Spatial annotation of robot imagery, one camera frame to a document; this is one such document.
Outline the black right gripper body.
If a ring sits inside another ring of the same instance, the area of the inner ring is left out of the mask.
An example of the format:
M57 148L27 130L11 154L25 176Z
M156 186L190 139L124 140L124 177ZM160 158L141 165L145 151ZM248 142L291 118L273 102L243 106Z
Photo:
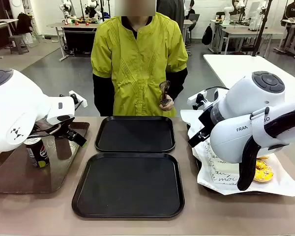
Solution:
M212 108L206 108L198 118L203 125L200 130L202 134L210 134L213 129L213 122L210 117L211 110Z

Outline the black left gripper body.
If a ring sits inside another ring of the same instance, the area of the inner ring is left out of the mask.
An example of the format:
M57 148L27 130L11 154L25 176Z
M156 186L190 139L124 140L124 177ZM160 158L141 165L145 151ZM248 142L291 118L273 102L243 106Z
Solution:
M55 130L51 132L51 135L56 139L73 139L76 136L76 132L70 128L73 120L66 120L59 123Z

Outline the person's left hand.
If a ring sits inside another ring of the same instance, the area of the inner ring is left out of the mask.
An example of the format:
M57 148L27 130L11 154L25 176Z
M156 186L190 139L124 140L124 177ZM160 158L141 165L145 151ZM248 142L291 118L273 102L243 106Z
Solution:
M172 99L164 99L162 101L160 101L160 109L162 111L170 111L172 110L174 107L174 101Z

